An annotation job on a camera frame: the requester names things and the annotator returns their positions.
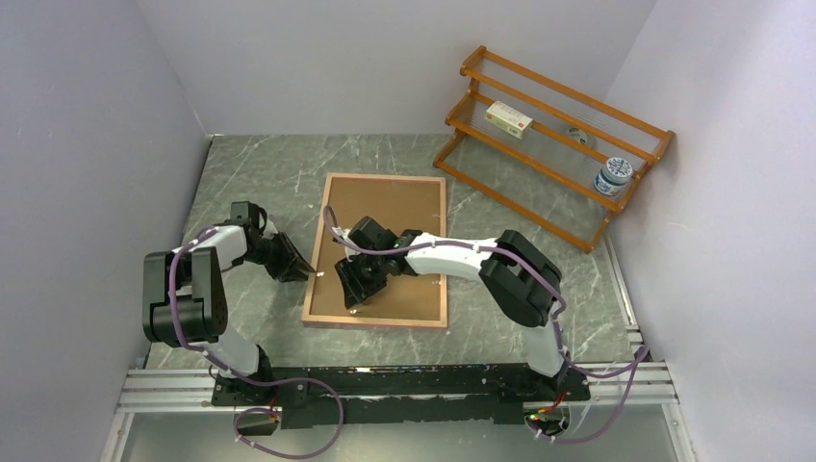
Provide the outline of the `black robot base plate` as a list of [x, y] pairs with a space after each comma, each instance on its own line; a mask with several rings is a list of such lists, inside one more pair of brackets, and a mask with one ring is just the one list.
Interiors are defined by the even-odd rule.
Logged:
[[535, 407], [591, 397], [580, 372], [567, 368], [554, 381], [525, 363], [270, 369], [269, 388], [217, 378], [212, 405], [277, 406], [283, 428], [301, 429], [337, 422], [521, 424]]

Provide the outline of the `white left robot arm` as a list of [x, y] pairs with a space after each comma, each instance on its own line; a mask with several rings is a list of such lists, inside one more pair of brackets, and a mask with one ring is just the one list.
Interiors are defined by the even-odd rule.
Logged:
[[314, 273], [264, 208], [234, 202], [227, 220], [187, 244], [145, 256], [142, 329], [153, 344], [201, 354], [220, 376], [238, 380], [237, 390], [248, 402], [262, 404], [273, 396], [276, 380], [263, 349], [230, 325], [222, 279], [244, 263], [262, 267], [280, 283], [303, 282]]

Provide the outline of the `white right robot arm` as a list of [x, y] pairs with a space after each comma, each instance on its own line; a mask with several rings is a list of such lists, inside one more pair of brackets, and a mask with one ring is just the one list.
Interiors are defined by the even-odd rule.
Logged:
[[345, 256], [336, 264], [344, 305], [352, 311], [387, 286], [391, 277], [441, 275], [481, 283], [500, 311], [523, 327], [529, 387], [538, 398], [555, 398], [566, 386], [567, 364], [556, 324], [565, 306], [562, 273], [524, 235], [505, 230], [494, 239], [443, 238], [407, 229], [397, 235], [371, 217], [343, 229], [326, 226]]

